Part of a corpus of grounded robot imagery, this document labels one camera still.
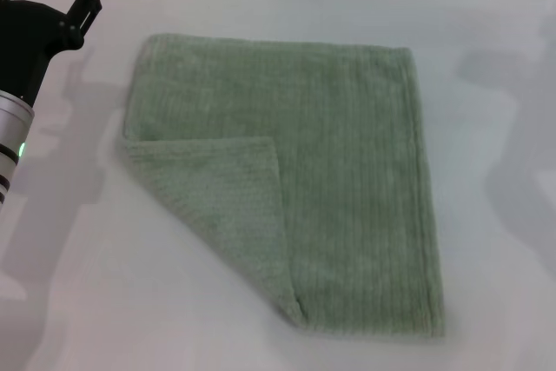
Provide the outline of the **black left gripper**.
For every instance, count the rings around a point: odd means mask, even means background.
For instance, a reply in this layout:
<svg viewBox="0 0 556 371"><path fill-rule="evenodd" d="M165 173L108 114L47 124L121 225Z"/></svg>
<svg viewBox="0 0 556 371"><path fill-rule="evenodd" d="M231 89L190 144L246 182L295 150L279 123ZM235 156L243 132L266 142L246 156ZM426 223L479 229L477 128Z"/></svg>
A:
<svg viewBox="0 0 556 371"><path fill-rule="evenodd" d="M31 1L1 2L1 91L33 106L51 59L82 48L102 3L75 0L63 13Z"/></svg>

